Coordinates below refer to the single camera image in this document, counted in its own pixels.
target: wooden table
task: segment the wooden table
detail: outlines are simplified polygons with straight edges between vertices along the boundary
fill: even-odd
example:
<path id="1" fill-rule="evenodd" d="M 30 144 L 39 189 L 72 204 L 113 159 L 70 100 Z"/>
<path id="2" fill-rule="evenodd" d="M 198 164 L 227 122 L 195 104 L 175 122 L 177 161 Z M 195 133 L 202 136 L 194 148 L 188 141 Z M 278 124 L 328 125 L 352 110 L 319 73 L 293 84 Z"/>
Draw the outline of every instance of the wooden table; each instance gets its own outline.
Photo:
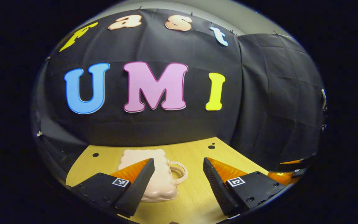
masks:
<path id="1" fill-rule="evenodd" d="M 163 149 L 171 161 L 181 162 L 188 170 L 188 178 L 179 184 L 177 198 L 165 202 L 141 202 L 133 217 L 141 224 L 215 224 L 227 219 L 213 195 L 203 172 L 203 158 L 210 157 L 246 173 L 268 171 L 253 163 L 218 138 L 209 138 L 165 146 L 105 147 L 88 146 L 72 166 L 66 184 L 75 186 L 98 172 L 111 174 L 117 171 L 125 149 Z M 180 173 L 172 171 L 174 178 Z"/>

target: blue letter u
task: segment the blue letter u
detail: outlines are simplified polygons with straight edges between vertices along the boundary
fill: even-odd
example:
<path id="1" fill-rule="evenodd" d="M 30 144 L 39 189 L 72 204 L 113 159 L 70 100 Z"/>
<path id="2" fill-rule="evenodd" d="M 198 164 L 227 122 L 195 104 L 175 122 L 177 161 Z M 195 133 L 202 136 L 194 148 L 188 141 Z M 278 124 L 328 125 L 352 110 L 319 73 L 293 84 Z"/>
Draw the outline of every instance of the blue letter u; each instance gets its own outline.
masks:
<path id="1" fill-rule="evenodd" d="M 84 70 L 77 68 L 67 72 L 64 76 L 66 81 L 66 97 L 68 107 L 77 114 L 91 114 L 100 109 L 105 100 L 105 72 L 110 68 L 107 63 L 99 63 L 89 67 L 92 73 L 92 99 L 82 101 L 80 97 L 80 77 Z"/>

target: letter m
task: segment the letter m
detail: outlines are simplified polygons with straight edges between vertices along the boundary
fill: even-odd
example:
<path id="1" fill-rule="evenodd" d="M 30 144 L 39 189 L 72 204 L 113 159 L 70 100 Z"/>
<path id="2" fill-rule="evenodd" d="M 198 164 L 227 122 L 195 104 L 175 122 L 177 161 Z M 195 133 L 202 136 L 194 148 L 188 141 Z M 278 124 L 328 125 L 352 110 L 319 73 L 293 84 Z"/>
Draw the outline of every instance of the letter m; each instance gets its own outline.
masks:
<path id="1" fill-rule="evenodd" d="M 188 69 L 187 65 L 171 63 L 156 80 L 146 62 L 135 61 L 125 64 L 124 70 L 128 72 L 128 103 L 125 104 L 124 110 L 136 113 L 145 109 L 145 104 L 140 100 L 140 93 L 143 93 L 149 107 L 155 110 L 164 92 L 165 100 L 161 103 L 163 109 L 185 108 L 183 81 Z"/>

